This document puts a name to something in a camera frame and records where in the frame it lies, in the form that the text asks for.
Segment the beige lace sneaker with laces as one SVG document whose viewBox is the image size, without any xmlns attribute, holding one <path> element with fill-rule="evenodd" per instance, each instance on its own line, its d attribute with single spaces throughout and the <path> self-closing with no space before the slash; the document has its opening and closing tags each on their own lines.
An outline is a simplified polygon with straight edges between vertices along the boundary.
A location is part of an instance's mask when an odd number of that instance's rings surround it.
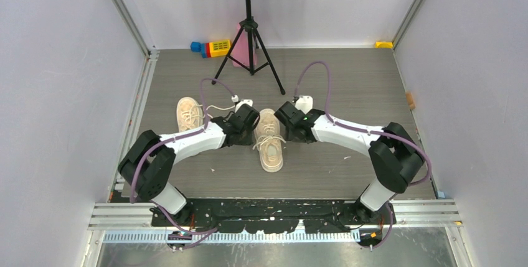
<svg viewBox="0 0 528 267">
<path fill-rule="evenodd" d="M 280 134 L 280 122 L 273 109 L 265 108 L 260 111 L 260 119 L 253 133 L 253 149 L 259 152 L 263 170 L 269 173 L 278 172 L 283 167 L 282 144 L 286 141 Z"/>
</svg>

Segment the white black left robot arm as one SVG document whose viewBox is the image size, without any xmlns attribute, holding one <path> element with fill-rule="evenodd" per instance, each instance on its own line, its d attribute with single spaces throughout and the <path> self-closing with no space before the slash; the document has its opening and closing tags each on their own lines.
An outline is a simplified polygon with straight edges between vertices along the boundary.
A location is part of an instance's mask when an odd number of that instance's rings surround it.
<svg viewBox="0 0 528 267">
<path fill-rule="evenodd" d="M 131 186 L 131 195 L 161 206 L 173 224 L 183 226 L 191 210 L 186 197 L 169 183 L 173 166 L 205 151 L 251 145 L 259 119 L 256 109 L 241 103 L 233 113 L 212 118 L 196 129 L 163 135 L 147 130 L 118 164 L 118 172 Z"/>
</svg>

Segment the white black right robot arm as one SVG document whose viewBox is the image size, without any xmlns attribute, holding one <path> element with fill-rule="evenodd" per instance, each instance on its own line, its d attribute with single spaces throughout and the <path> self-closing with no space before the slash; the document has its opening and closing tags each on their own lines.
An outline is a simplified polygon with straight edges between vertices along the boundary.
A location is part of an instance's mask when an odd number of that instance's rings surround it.
<svg viewBox="0 0 528 267">
<path fill-rule="evenodd" d="M 299 109 L 285 102 L 275 111 L 287 138 L 304 143 L 331 143 L 359 152 L 372 163 L 375 179 L 352 206 L 352 217 L 372 223 L 380 209 L 395 195 L 404 193 L 425 163 L 425 156 L 402 125 L 366 126 L 335 118 L 323 110 Z"/>
</svg>

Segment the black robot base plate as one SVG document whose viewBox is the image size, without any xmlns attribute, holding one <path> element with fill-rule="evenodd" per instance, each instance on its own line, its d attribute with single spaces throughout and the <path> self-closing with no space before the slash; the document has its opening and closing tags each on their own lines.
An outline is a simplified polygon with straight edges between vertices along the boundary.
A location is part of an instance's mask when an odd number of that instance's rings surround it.
<svg viewBox="0 0 528 267">
<path fill-rule="evenodd" d="M 370 212 L 355 200 L 317 199 L 189 199 L 173 215 L 180 226 L 198 232 L 291 233 L 303 226 L 306 233 L 345 233 L 354 228 L 394 224 L 393 207 Z"/>
</svg>

